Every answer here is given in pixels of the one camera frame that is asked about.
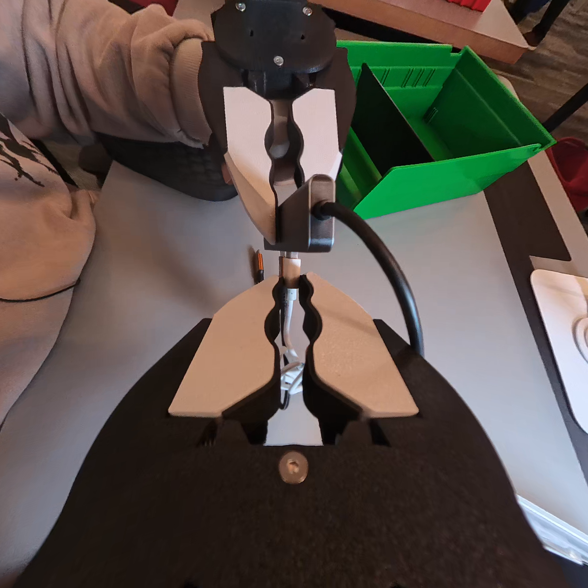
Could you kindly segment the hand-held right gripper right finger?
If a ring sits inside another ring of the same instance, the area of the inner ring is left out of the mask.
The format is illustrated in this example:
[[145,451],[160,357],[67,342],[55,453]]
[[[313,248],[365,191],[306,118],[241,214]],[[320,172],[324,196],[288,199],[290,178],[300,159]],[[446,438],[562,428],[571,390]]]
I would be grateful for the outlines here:
[[300,277],[306,349],[303,398],[319,420],[410,417],[419,409],[376,323],[313,272]]

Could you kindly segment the slim grey USB hub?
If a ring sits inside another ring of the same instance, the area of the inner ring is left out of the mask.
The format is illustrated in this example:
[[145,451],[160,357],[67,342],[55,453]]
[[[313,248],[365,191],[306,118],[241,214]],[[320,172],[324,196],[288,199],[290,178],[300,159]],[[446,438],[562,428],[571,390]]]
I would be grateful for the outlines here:
[[412,349],[424,356],[422,324],[416,301],[399,263],[370,225],[336,202],[335,181],[323,174],[307,180],[276,212],[276,241],[264,240],[268,251],[327,253],[334,244],[334,221],[347,226],[369,249],[390,282],[401,307]]

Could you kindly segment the green plastic bin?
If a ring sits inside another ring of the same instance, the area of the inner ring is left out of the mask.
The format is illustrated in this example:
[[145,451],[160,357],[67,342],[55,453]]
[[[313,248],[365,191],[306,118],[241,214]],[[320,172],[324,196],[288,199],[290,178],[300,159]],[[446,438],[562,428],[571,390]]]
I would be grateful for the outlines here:
[[367,63],[430,151],[430,164],[384,177],[352,128],[337,200],[370,219],[474,195],[555,144],[545,127],[470,48],[340,40],[357,85]]

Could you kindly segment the person's torso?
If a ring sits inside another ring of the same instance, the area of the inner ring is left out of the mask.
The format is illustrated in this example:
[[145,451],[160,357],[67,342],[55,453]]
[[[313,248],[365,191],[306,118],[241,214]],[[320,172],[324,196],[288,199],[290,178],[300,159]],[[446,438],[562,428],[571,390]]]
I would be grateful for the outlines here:
[[92,250],[95,200],[1,116],[1,422],[62,329]]

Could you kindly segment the person's left forearm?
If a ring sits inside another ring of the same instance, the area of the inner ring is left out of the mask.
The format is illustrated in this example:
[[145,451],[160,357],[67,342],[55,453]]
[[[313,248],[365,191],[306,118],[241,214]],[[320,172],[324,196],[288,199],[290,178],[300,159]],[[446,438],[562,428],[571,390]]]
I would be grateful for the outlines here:
[[1,1],[1,121],[29,138],[207,144],[198,90],[209,25],[151,5]]

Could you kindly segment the red tote bag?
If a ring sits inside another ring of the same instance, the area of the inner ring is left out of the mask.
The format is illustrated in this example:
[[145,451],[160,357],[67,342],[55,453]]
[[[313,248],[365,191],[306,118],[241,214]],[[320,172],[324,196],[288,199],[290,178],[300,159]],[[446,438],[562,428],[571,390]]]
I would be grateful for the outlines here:
[[576,213],[587,211],[587,145],[574,137],[559,139],[546,150]]

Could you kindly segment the white base sign stand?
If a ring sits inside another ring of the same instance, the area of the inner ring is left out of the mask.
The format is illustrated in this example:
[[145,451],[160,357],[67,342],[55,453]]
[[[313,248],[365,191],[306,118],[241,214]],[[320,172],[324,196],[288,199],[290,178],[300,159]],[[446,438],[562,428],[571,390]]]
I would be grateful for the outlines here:
[[587,278],[536,269],[530,283],[571,414],[587,432]]

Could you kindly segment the wooden desk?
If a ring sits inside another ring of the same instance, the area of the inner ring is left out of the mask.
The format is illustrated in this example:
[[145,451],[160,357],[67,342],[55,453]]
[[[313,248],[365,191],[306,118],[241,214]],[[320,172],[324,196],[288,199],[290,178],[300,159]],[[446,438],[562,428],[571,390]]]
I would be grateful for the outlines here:
[[534,51],[503,1],[484,12],[448,1],[318,1],[344,38],[441,43],[514,64]]

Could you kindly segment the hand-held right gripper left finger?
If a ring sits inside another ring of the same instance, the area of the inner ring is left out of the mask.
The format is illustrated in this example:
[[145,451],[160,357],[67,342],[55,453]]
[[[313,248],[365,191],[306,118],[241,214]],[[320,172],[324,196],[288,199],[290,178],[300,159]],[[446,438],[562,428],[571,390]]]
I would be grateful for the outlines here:
[[178,417],[268,419],[281,404],[281,285],[269,276],[213,316],[168,412]]

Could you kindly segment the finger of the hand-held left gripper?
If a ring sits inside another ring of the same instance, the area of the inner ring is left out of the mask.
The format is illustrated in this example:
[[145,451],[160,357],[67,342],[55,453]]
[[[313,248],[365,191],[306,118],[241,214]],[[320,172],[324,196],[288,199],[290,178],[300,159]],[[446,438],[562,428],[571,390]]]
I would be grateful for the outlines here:
[[277,196],[266,136],[273,130],[271,103],[250,89],[223,88],[228,171],[240,200],[264,239],[276,243]]
[[314,175],[336,180],[342,152],[334,90],[313,88],[295,99],[292,119],[301,138],[298,167],[303,182]]

